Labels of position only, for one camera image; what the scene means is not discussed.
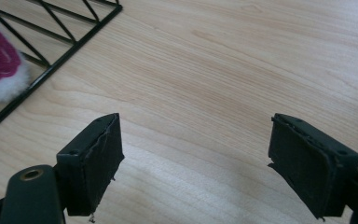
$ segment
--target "black wire rack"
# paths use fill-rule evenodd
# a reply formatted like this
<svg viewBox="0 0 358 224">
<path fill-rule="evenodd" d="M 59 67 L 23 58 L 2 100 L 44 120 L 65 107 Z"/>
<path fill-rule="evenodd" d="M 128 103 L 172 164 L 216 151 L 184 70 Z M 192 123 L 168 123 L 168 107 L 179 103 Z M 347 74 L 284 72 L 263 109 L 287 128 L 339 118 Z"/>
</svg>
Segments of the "black wire rack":
<svg viewBox="0 0 358 224">
<path fill-rule="evenodd" d="M 107 0 L 82 0 L 83 4 L 88 9 L 90 15 L 92 15 L 92 17 L 90 17 L 71 11 L 64 7 L 53 5 L 44 0 L 27 1 L 42 7 L 44 11 L 48 13 L 49 16 L 61 27 L 65 35 L 60 35 L 57 32 L 49 30 L 48 28 L 44 28 L 40 25 L 37 25 L 0 9 L 0 22 L 11 32 L 12 35 L 16 36 L 18 40 L 20 40 L 20 42 L 34 55 L 33 56 L 29 53 L 22 52 L 24 58 L 29 63 L 33 63 L 39 67 L 42 67 L 44 70 L 41 75 L 34 79 L 34 81 L 25 91 L 23 91 L 18 97 L 13 99 L 10 103 L 8 103 L 8 105 L 6 105 L 3 109 L 0 110 L 0 123 L 122 10 L 122 5 L 118 2 L 118 0 L 116 0 L 115 2 Z M 91 6 L 90 2 L 92 2 L 93 4 L 101 5 L 104 8 L 109 8 L 108 14 L 105 15 L 103 18 L 100 18 L 94 8 Z M 56 13 L 70 17 L 71 19 L 75 19 L 76 21 L 91 24 L 92 26 L 85 35 L 76 40 L 74 35 L 64 25 L 62 20 L 59 19 Z M 63 55 L 61 55 L 58 60 L 56 60 L 54 63 L 51 63 L 39 50 L 37 50 L 37 46 L 35 47 L 30 44 L 30 42 L 23 37 L 21 32 L 13 28 L 13 26 L 10 25 L 8 21 L 16 22 L 24 27 L 37 31 L 42 35 L 54 38 L 65 44 L 68 44 L 70 48 Z"/>
</svg>

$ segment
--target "light wood surface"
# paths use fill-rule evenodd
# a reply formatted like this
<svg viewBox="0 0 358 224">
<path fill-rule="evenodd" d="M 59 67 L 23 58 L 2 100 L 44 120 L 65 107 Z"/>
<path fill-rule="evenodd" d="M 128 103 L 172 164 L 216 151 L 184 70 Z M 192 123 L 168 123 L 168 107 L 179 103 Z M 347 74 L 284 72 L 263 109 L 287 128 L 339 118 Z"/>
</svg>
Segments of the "light wood surface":
<svg viewBox="0 0 358 224">
<path fill-rule="evenodd" d="M 358 1 L 120 2 L 0 124 L 0 198 L 16 172 L 54 165 L 92 120 L 118 112 L 126 159 L 97 223 L 322 223 L 267 167 L 270 117 L 299 117 L 358 151 Z"/>
</svg>

